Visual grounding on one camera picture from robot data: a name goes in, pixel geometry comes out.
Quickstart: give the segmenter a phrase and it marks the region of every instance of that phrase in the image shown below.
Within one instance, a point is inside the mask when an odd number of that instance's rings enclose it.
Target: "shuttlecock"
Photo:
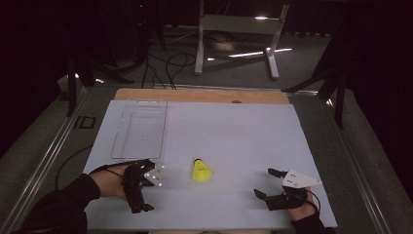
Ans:
[[[212,170],[201,160],[194,161],[194,172],[192,172],[192,179],[197,182],[204,182],[212,176]]]

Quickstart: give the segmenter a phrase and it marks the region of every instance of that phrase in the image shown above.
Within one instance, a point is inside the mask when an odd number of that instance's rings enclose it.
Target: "dark background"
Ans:
[[[67,57],[71,53],[67,40],[76,40],[91,56],[113,57],[98,2],[0,2],[0,155],[60,95],[56,80],[67,74]],[[215,13],[223,3],[210,2],[207,13]],[[232,4],[227,14],[255,16],[271,9],[276,15],[282,6],[269,0],[245,2],[248,1]],[[198,4],[193,0],[163,1],[164,23],[197,25]],[[301,36],[307,32],[333,35],[318,69],[337,66],[343,54],[350,55],[347,88],[354,91],[412,198],[413,187],[409,185],[413,177],[410,6],[408,1],[369,4],[300,1],[290,6],[283,32],[299,32]]]

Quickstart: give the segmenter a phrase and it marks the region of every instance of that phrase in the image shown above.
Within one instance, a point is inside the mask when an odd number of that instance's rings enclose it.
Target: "transparent plastic tray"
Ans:
[[[111,157],[114,159],[160,159],[164,142],[168,103],[128,100]]]

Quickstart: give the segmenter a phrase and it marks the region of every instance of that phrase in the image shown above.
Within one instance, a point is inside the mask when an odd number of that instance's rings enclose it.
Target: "hand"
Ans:
[[[313,194],[310,187],[306,187],[307,190],[307,201],[313,203]],[[314,207],[308,203],[304,203],[303,206],[296,208],[296,209],[288,209],[289,214],[291,215],[291,219],[293,221],[300,220],[304,217],[313,215],[316,213]]]
[[[99,171],[89,175],[99,187],[101,197],[114,196],[128,201],[122,186],[122,176],[128,166],[113,167],[107,169],[107,171]]]

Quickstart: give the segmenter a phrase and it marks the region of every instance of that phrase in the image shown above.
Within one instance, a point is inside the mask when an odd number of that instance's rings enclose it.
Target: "white tabletop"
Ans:
[[[94,148],[84,169],[120,162],[111,159],[124,100],[109,104]],[[191,179],[201,158],[212,168],[203,183]],[[282,193],[282,179],[268,168],[290,169],[319,176],[297,114],[289,104],[168,103],[162,162],[163,186],[144,187],[146,203],[155,210],[132,214],[117,198],[92,201],[87,209],[90,229],[115,230],[240,230],[290,227],[286,211],[269,212],[253,189]],[[337,226],[322,185],[320,199],[325,226]]]

